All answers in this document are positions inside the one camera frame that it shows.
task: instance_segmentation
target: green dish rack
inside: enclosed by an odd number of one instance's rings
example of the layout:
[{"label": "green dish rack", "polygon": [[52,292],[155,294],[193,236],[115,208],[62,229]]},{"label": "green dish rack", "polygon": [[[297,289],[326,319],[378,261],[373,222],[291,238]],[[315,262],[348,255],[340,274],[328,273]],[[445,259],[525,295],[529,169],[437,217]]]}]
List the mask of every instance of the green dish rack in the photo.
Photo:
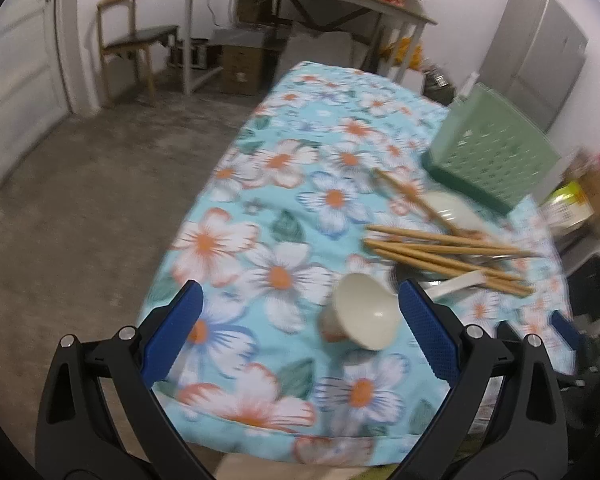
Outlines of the green dish rack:
[{"label": "green dish rack", "polygon": [[478,83],[450,106],[422,165],[440,184],[506,215],[559,158],[522,112]]}]

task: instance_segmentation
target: light blue tablecloth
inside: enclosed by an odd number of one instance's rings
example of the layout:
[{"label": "light blue tablecloth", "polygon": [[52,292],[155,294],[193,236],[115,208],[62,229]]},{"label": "light blue tablecloth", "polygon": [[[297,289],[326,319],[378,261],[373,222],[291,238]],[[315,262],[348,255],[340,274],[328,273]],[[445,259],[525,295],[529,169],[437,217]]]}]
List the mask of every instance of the light blue tablecloth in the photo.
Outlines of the light blue tablecloth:
[{"label": "light blue tablecloth", "polygon": [[[386,279],[360,245],[368,222],[435,230],[373,181],[379,167],[436,189],[419,155],[446,108],[389,80],[314,63],[295,67],[254,111],[187,214],[141,317],[194,279],[205,306],[158,398],[186,440],[272,460],[334,466],[400,462],[448,386],[406,323],[368,352],[320,330],[318,314],[348,272]],[[517,260],[536,293],[449,296],[462,322],[493,334],[508,319],[542,336],[558,370],[572,352],[547,326],[569,313],[554,247],[530,198],[506,219],[470,202],[503,241],[541,251]],[[493,406],[494,384],[479,413]]]}]

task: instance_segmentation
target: refrigerator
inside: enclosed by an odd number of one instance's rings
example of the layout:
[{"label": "refrigerator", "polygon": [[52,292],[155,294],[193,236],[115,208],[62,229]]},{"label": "refrigerator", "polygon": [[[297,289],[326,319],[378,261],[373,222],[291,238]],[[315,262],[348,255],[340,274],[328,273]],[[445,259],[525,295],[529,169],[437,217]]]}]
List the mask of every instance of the refrigerator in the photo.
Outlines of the refrigerator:
[{"label": "refrigerator", "polygon": [[509,0],[478,81],[545,132],[578,79],[586,46],[584,33],[557,0]]}]

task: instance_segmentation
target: gray floor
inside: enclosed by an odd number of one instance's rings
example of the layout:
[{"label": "gray floor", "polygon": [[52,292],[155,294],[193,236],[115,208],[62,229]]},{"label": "gray floor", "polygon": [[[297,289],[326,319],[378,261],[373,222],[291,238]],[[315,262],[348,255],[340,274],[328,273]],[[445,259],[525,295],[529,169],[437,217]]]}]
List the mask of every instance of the gray floor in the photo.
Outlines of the gray floor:
[{"label": "gray floor", "polygon": [[136,320],[181,219],[260,100],[216,88],[185,98],[167,75],[155,108],[141,94],[69,118],[0,189],[0,423],[29,459],[59,337],[110,337]]}]

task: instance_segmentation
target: wooden chair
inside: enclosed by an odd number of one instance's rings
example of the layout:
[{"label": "wooden chair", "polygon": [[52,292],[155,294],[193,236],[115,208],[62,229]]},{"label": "wooden chair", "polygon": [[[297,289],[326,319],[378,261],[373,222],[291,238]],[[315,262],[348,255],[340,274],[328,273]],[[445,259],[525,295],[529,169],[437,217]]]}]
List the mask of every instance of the wooden chair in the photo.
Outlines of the wooden chair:
[{"label": "wooden chair", "polygon": [[[116,5],[125,4],[129,10],[129,33],[121,38],[118,38],[111,43],[104,44],[104,38],[102,34],[102,14],[104,10],[109,7]],[[151,46],[152,44],[159,41],[163,46],[169,44],[169,36],[173,35],[174,41],[177,40],[178,26],[177,25],[162,25],[160,27],[142,28],[136,29],[136,0],[100,0],[97,3],[98,15],[97,15],[97,26],[98,26],[98,46],[100,51],[100,65],[102,66],[102,82],[104,83],[105,97],[107,105],[110,105],[111,93],[109,88],[109,77],[107,76],[107,69],[105,63],[105,56],[107,54],[121,55],[125,52],[133,52],[134,56],[134,73],[136,76],[136,82],[140,82],[140,70],[138,65],[138,51],[144,50],[144,60],[146,63],[146,79],[147,86],[149,89],[149,96],[152,104],[155,105],[155,84],[154,84],[154,72],[151,64]]]}]

